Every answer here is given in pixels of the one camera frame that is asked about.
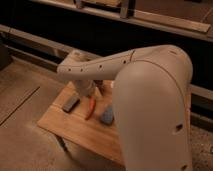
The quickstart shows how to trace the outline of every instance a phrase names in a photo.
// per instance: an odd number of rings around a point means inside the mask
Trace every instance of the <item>carrot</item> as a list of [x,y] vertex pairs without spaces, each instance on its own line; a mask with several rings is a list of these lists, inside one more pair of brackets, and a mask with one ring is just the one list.
[[87,112],[85,120],[89,120],[89,118],[92,116],[92,114],[94,113],[94,110],[95,110],[95,105],[96,105],[96,101],[95,101],[94,97],[90,97],[89,111]]

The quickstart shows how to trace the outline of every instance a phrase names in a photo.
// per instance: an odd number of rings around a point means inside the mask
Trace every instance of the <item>table leg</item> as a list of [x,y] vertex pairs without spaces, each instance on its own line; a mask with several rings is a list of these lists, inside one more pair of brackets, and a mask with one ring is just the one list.
[[63,148],[64,151],[68,151],[68,148],[66,147],[66,144],[64,142],[64,140],[62,139],[62,137],[58,136],[58,135],[55,135],[58,143],[60,144],[60,146]]

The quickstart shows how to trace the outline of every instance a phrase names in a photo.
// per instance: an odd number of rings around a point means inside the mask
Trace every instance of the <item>gray object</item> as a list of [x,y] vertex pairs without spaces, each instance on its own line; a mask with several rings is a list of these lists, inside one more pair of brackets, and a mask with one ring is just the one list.
[[127,171],[192,171],[186,122],[192,78],[188,55],[172,45],[139,48],[88,62],[67,57],[71,80],[114,80],[113,111]]
[[79,103],[80,99],[78,95],[73,94],[66,103],[62,106],[64,112],[69,113]]
[[112,106],[110,105],[106,108],[104,113],[101,115],[100,121],[101,123],[105,125],[111,125],[113,123],[113,120],[114,120],[114,115],[113,115]]
[[130,0],[122,0],[120,17],[127,18],[129,14],[129,4]]
[[12,62],[12,58],[9,55],[7,49],[4,47],[0,38],[0,70],[4,69]]

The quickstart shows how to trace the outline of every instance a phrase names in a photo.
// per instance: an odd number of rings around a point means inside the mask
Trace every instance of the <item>wooden tabletop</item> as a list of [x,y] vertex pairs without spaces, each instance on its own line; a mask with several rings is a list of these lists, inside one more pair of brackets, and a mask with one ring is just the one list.
[[104,83],[105,93],[100,95],[96,89],[96,108],[92,117],[86,121],[89,99],[81,98],[80,104],[70,114],[63,112],[62,105],[75,92],[70,82],[55,99],[52,105],[38,121],[38,126],[62,138],[65,138],[87,150],[124,165],[121,147],[115,124],[105,126],[99,116],[111,103],[109,81]]

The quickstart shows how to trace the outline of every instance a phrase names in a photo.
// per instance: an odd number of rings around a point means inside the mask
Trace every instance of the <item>concrete floor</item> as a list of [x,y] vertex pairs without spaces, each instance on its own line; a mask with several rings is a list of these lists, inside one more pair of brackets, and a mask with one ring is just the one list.
[[[14,80],[29,80],[37,89],[0,126],[0,171],[124,171],[119,166],[98,155],[86,151],[71,142],[66,144],[71,154],[59,147],[55,137],[37,127],[36,122],[64,87],[61,80],[51,71],[23,61],[15,60],[0,71],[0,102],[2,93]],[[213,134],[192,126],[192,155],[194,170],[212,171]]]

